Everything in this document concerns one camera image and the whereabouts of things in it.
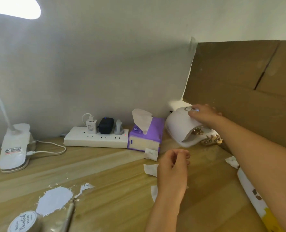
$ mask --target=hand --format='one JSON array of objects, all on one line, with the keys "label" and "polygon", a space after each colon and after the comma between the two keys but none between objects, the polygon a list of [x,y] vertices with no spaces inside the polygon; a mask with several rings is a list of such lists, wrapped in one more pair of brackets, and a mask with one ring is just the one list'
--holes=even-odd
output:
[{"label": "hand", "polygon": [[157,168],[158,198],[165,198],[180,206],[187,186],[189,151],[173,149],[159,160]]},{"label": "hand", "polygon": [[199,109],[200,111],[199,112],[189,111],[188,115],[194,118],[196,121],[199,121],[200,123],[210,127],[215,118],[222,116],[221,112],[217,112],[217,110],[214,107],[211,107],[208,104],[205,105],[196,104],[192,105],[192,108]]}]

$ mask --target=purple tissue box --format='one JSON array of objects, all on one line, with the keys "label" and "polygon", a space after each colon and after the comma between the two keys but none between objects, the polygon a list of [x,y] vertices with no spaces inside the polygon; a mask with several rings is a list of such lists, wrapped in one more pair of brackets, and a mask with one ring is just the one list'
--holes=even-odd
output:
[{"label": "purple tissue box", "polygon": [[147,134],[143,134],[142,130],[134,125],[129,134],[128,149],[144,151],[149,148],[155,151],[160,151],[164,128],[164,119],[153,117]]}]

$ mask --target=white cable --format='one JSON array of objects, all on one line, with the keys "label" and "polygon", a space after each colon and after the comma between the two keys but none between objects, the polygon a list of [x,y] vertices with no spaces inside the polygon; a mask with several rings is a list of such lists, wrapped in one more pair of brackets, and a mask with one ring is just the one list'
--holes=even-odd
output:
[{"label": "white cable", "polygon": [[59,146],[59,147],[62,147],[64,148],[63,151],[60,151],[60,152],[50,152],[50,151],[29,151],[27,152],[27,156],[32,156],[36,153],[49,153],[49,154],[52,154],[50,156],[58,156],[58,155],[61,155],[63,154],[65,151],[66,151],[66,147],[62,146],[62,145],[58,145],[56,143],[52,143],[52,142],[43,142],[43,141],[39,141],[39,140],[36,140],[37,142],[41,142],[41,143],[49,143],[49,144],[53,144],[53,145],[56,145],[56,146]]},{"label": "white cable", "polygon": [[8,118],[8,116],[7,116],[7,114],[6,114],[5,107],[4,107],[4,104],[3,104],[2,100],[1,100],[1,98],[0,98],[0,108],[1,108],[1,111],[2,111],[3,116],[4,116],[4,118],[5,118],[5,121],[6,121],[6,123],[8,124],[9,129],[10,129],[12,132],[16,132],[17,130],[14,128],[14,126],[13,126],[13,125],[11,124],[11,122],[9,121],[9,118]]},{"label": "white cable", "polygon": [[86,122],[84,121],[84,116],[85,116],[85,115],[91,116],[91,114],[90,114],[90,113],[85,113],[85,114],[83,114],[83,116],[82,116],[82,121],[83,121],[83,123],[86,125]]}]

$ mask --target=gray plug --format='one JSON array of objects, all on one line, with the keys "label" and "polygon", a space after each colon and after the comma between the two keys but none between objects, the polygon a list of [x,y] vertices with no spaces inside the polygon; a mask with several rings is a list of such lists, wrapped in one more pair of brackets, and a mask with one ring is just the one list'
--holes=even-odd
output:
[{"label": "gray plug", "polygon": [[120,120],[116,121],[116,127],[114,129],[114,134],[116,135],[122,135],[124,133],[124,130],[122,128],[122,122]]}]

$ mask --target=paintbrush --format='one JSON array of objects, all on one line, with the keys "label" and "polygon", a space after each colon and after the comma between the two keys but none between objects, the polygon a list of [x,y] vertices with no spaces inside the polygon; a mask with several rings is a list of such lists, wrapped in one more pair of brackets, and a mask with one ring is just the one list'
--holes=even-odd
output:
[{"label": "paintbrush", "polygon": [[72,203],[69,206],[68,212],[66,214],[66,219],[63,223],[63,226],[60,232],[68,232],[69,230],[71,218],[72,218],[73,211],[74,211],[74,201],[75,201],[75,198],[73,199]]}]

